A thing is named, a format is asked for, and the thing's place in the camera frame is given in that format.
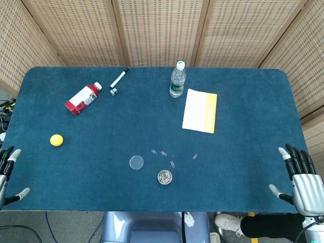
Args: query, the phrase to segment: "black pants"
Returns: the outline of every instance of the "black pants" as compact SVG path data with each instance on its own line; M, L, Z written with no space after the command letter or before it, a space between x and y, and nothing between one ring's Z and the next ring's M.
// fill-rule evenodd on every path
M301 214L256 215L243 218L241 230L250 238L286 238L294 241L303 229L304 219ZM306 243L305 234L299 237L298 242Z

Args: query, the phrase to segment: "white shoe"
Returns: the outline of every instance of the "white shoe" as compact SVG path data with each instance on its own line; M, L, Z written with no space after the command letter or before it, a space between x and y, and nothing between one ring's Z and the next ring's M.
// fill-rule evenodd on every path
M244 235L241 231L241 221L243 217L234 217L229 214L219 214L215 217L214 222L217 227L234 231L237 237Z

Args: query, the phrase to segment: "blue felt tablecloth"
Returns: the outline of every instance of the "blue felt tablecloth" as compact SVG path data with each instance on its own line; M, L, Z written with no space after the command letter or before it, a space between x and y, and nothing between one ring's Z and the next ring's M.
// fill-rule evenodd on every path
M22 149L7 195L31 191L4 210L295 211L268 188L292 191L278 147L306 149L282 71L187 68L185 91L174 99L172 68L132 67L112 97L109 85L123 69L26 74L4 148ZM94 82L103 86L98 99L74 116L64 103ZM218 94L214 134L182 129L188 88ZM50 144L53 134L64 137L62 146ZM138 171L129 166L133 155L144 159ZM168 186L157 181L163 169L173 174Z

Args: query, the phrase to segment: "yellow sticky note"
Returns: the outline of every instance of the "yellow sticky note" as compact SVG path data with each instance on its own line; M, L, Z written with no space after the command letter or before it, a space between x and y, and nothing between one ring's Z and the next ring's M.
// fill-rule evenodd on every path
M183 129L214 133L217 94L188 90L183 115Z

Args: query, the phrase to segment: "petri dish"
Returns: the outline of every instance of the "petri dish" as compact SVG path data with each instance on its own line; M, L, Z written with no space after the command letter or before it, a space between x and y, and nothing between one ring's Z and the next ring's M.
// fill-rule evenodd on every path
M136 155L131 157L130 159L130 167L133 170L139 170L140 168L143 167L143 164L144 164L144 160L141 156Z

